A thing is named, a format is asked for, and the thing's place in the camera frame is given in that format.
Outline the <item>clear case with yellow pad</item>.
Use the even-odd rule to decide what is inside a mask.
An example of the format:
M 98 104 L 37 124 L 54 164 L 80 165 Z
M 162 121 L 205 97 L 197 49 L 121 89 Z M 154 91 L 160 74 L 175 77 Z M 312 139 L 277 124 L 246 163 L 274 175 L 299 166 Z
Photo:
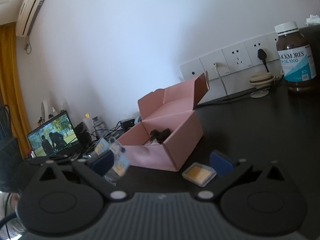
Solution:
M 212 167 L 194 162 L 182 173 L 182 176 L 199 187 L 205 187 L 217 176 L 217 172 Z

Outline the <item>illustrated card packet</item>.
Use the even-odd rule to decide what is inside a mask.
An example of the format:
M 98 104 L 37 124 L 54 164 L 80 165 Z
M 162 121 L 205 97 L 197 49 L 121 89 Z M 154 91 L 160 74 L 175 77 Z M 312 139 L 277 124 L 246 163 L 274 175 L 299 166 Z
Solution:
M 125 176 L 130 162 L 125 154 L 126 149 L 119 141 L 113 137 L 109 141 L 101 138 L 94 152 L 96 154 L 94 157 L 97 157 L 97 159 L 91 164 L 93 171 L 113 183 Z

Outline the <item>white bottle yellow cap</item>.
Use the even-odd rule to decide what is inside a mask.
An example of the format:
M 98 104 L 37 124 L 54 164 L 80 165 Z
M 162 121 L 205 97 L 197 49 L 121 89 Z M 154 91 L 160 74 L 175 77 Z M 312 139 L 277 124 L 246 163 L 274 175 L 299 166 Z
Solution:
M 84 126 L 86 127 L 88 133 L 93 134 L 94 133 L 94 122 L 88 113 L 85 114 L 85 117 L 83 118 L 83 123 L 84 123 Z

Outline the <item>open laptop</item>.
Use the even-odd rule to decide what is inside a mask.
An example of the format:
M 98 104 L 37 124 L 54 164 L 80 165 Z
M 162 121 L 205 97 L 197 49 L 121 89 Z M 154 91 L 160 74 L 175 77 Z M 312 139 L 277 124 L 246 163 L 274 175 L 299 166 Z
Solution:
M 36 157 L 70 156 L 81 148 L 66 111 L 27 134 L 27 138 Z

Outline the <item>black power adapter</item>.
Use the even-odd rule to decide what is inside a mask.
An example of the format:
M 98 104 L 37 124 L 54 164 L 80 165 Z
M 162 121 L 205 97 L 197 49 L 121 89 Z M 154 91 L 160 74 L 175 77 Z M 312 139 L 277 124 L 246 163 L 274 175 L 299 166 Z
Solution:
M 135 119 L 124 119 L 120 121 L 120 126 L 122 129 L 130 129 L 135 125 Z

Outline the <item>black item in box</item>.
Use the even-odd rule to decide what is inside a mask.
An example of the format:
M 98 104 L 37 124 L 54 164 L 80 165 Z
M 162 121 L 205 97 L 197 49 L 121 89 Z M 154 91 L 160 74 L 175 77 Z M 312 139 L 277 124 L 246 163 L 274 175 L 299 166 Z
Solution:
M 150 142 L 157 142 L 159 144 L 162 144 L 167 140 L 167 138 L 171 135 L 170 129 L 166 128 L 163 131 L 158 131 L 157 129 L 154 129 L 150 132 Z

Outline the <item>pink cardboard box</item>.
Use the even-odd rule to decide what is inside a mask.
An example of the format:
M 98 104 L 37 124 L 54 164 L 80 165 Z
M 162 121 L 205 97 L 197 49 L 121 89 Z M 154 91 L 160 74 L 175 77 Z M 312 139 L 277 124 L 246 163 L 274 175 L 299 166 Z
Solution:
M 209 90 L 208 74 L 157 89 L 138 100 L 141 122 L 122 136 L 132 166 L 178 171 L 203 136 L 195 107 Z M 150 142 L 154 129 L 170 129 L 171 135 L 159 144 Z

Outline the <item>brown supplement bottle white cap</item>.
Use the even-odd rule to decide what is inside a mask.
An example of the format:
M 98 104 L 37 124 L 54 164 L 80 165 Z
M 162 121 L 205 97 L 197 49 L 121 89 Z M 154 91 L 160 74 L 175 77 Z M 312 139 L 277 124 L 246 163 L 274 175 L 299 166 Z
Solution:
M 278 36 L 276 49 L 288 89 L 295 92 L 310 90 L 317 75 L 310 42 L 295 21 L 276 25 L 274 29 Z

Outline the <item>white crumpled tissue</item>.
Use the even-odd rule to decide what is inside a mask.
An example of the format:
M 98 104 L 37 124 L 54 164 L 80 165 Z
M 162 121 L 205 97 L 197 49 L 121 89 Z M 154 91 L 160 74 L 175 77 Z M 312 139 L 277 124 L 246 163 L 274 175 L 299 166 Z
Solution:
M 320 25 L 320 16 L 318 14 L 310 15 L 309 18 L 306 19 L 306 25 L 307 26 Z

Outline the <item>white air conditioner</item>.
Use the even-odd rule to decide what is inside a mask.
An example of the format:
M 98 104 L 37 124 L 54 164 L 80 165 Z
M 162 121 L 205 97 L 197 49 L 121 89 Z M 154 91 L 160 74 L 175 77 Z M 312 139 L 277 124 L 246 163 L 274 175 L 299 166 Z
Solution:
M 27 37 L 45 0 L 23 0 L 16 22 L 16 36 Z

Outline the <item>white wall socket panel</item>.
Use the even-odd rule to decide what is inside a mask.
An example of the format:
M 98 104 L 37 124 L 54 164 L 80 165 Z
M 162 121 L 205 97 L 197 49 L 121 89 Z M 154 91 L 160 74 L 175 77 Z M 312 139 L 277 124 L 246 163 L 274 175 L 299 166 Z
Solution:
M 180 66 L 182 76 L 185 80 L 189 80 L 207 72 L 211 81 L 220 76 L 259 66 L 263 64 L 263 61 L 258 58 L 259 49 L 266 53 L 266 62 L 277 60 L 279 59 L 276 49 L 277 39 L 276 33 L 270 33 L 216 50 L 182 64 Z

